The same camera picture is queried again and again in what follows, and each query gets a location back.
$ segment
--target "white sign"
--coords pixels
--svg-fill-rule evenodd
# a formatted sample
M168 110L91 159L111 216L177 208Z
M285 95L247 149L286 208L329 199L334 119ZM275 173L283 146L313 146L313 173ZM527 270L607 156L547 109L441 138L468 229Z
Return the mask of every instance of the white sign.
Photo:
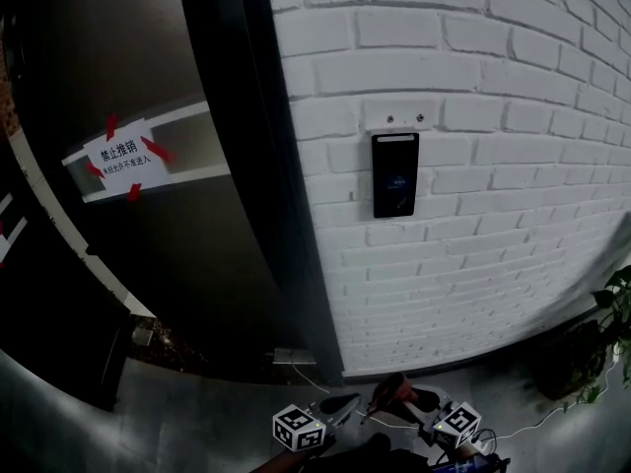
M92 165L103 174L101 182L109 196L127 194L133 184L149 189L171 183L164 162L147 149L141 137L153 142L145 119L117 128L109 142L102 135L84 146Z

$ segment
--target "white cable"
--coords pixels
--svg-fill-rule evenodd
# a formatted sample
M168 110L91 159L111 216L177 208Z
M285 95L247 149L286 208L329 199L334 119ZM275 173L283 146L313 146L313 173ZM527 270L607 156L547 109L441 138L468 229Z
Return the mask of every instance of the white cable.
M613 365L609 370L606 371L606 373L604 374L604 391L601 392L597 397L596 400L598 400L609 388L609 380L607 379L609 372L611 372L611 370L613 370L615 368L615 365ZM567 410L569 410L572 407L575 407L578 403L574 402L572 403L570 406L568 406ZM506 435L505 437L496 437L495 440L497 439L508 439L508 438L512 438L514 435L517 435L518 433L521 433L522 431L525 430L535 430L537 428L540 428L541 426L543 426L543 423L545 423L545 421L547 421L550 417L552 417L556 412L558 412L559 410L563 410L563 407L558 407L555 408L554 410L552 410L548 415L546 415L541 422L539 422L538 424L534 425L534 426L528 426L527 428L521 428L520 430L516 430L514 433L510 434L510 435Z
M300 370L298 370L296 368L296 365L294 365L292 363L292 368L296 371L296 373L298 375L300 375L302 378L304 378L308 383L310 383L313 387L315 387L316 389L321 390L322 392L326 392L326 394L330 394L331 391L330 390L326 390L323 387L320 387L319 385L317 385L313 380L311 380L308 376L306 376L305 374L303 374ZM356 413L358 413L359 415L361 415L362 417L366 417L366 414L363 414L362 412L360 412L359 410L355 410ZM386 424L383 421L380 421L379 419L375 419L375 417L369 417L369 419L372 419L375 422L380 423L383 426L386 426L387 428L392 428L395 430L415 430L418 429L416 426L393 426L391 424Z
M311 384L313 387L315 387L316 389L319 389L319 390L321 390L322 392L326 392L326 394L330 394L330 393L331 393L331 391L330 391L330 390L323 389L322 387L320 387L319 385L317 385L317 384L316 384L313 380L311 380L308 376L306 376L305 374L303 374L300 370L298 370L298 369L296 368L296 365L294 365L293 363L292 363L292 368L293 368L294 370L296 370L296 373L297 373L298 375L300 375L302 378L304 378L304 379L305 379L308 383L310 383L310 384Z

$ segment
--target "concrete floor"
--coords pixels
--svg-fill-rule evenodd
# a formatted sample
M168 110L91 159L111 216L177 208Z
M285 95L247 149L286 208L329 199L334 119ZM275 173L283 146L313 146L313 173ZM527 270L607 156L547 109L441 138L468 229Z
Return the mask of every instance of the concrete floor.
M511 473L631 470L631 393L621 366L596 405L558 412L542 428L498 443L511 457ZM539 396L519 363L485 365L418 379L441 385L482 414L483 427L507 435L539 421L555 405ZM372 385L348 387L368 395ZM248 472L282 446L271 437L271 416L290 403L321 396L317 389L223 382L127 360L113 413L56 390L0 352L0 463L8 455L29 463L16 471L44 472ZM428 449L412 430L389 429L355 415L332 452L382 432L393 447ZM395 419L391 424L402 424Z

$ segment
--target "black access control panel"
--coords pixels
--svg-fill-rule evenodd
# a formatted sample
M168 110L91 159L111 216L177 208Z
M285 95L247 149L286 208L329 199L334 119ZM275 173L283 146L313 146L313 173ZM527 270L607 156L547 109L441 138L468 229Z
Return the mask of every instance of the black access control panel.
M414 214L418 133L373 135L375 217Z

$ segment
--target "green plant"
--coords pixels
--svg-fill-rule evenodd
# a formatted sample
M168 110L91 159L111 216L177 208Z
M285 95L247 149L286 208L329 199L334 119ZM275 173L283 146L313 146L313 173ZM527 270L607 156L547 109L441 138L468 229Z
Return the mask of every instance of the green plant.
M539 370L537 385L551 399L573 394L577 403L594 403L601 392L596 380L614 348L625 387L631 382L631 265L615 272L593 296L598 307L608 310L606 316L569 331Z
M615 272L593 296L608 314L581 324L567 336L571 379L582 384L575 392L578 403L594 403L600 395L596 379L614 348L623 363L625 387L631 382L631 265Z

